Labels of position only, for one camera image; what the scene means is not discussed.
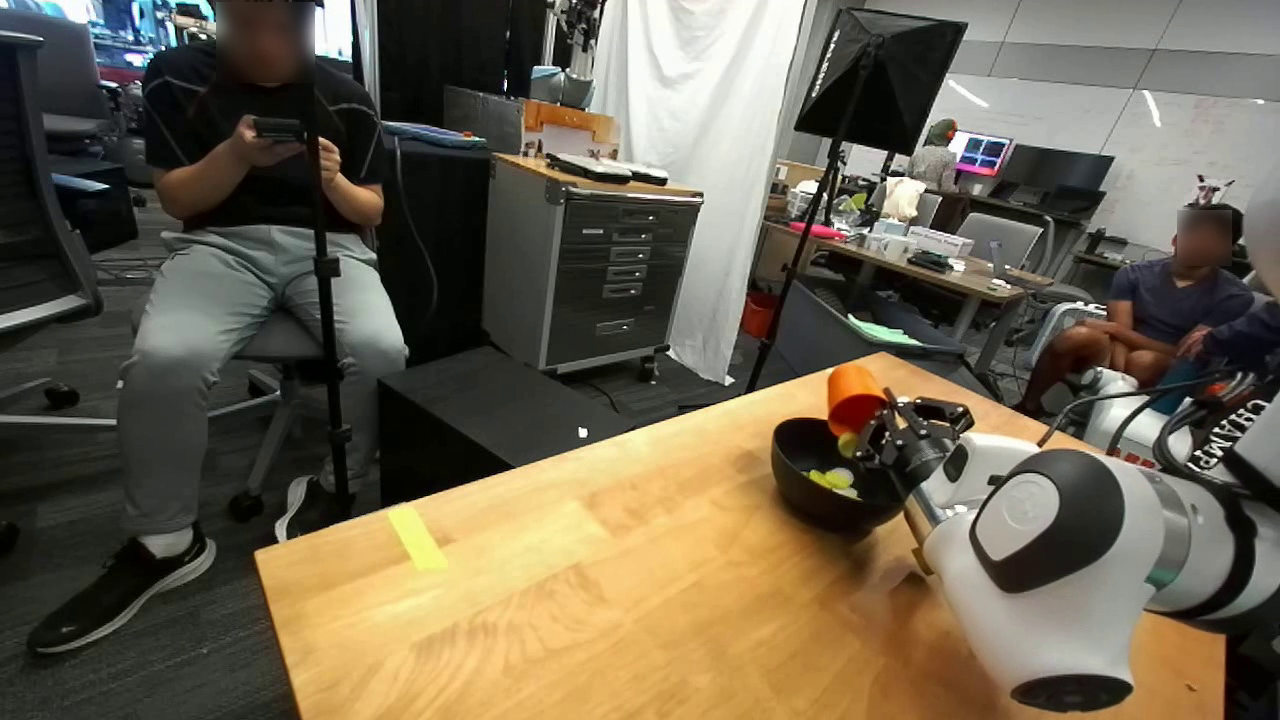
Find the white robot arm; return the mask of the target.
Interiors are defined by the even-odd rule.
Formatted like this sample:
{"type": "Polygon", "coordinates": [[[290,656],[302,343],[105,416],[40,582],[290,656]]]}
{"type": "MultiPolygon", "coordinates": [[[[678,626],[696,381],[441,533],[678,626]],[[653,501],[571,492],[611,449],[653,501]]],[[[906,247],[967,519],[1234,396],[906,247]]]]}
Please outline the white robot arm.
{"type": "Polygon", "coordinates": [[[952,433],[890,399],[865,461],[916,538],[981,670],[1029,709],[1132,695],[1137,626],[1158,612],[1280,642],[1277,404],[1249,399],[1221,452],[1147,468],[1091,449],[952,433]]]}

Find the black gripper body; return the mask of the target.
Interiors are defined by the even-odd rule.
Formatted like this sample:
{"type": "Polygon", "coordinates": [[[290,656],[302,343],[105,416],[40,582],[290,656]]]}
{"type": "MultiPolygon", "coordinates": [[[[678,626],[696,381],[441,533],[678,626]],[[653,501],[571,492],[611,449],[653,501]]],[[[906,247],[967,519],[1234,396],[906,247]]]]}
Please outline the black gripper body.
{"type": "Polygon", "coordinates": [[[972,407],[938,396],[894,399],[865,433],[865,474],[908,498],[922,489],[972,429],[972,407]]]}

